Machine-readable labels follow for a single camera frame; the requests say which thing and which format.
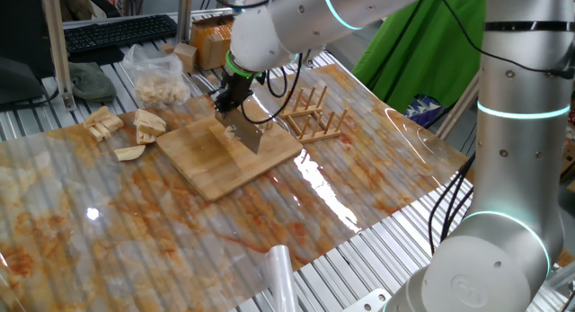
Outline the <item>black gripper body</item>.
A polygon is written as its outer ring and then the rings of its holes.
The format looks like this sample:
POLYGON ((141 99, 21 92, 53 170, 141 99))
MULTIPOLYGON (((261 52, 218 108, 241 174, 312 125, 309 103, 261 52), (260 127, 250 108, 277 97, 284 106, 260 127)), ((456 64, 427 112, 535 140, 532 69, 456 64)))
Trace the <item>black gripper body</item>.
POLYGON ((224 73, 221 87, 228 91, 228 107, 230 107, 230 96, 232 94, 252 94, 252 81, 252 77, 241 76, 237 73, 232 75, 224 73))

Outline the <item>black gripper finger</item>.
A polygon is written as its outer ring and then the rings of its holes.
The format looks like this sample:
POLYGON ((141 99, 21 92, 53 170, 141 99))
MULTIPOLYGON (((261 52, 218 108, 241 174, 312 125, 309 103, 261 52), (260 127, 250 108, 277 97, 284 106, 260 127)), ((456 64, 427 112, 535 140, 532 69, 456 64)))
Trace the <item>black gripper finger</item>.
POLYGON ((242 111, 243 110, 243 103, 251 97, 252 94, 232 94, 230 96, 230 110, 229 112, 233 111, 242 111))
POLYGON ((220 113, 226 113, 228 110, 228 91, 226 89, 217 89, 211 93, 211 100, 215 109, 220 113))

